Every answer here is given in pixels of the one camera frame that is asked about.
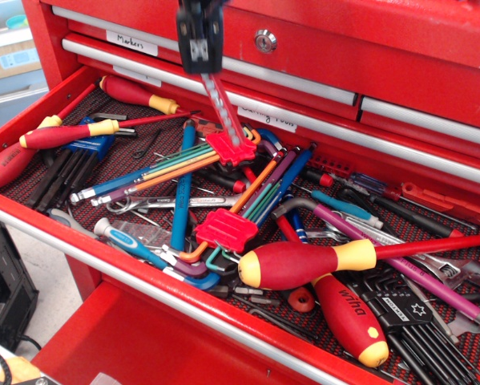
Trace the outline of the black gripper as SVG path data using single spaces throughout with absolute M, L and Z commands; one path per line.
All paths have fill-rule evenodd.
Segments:
M 222 70 L 224 1 L 179 1 L 176 13 L 179 54 L 189 74 Z

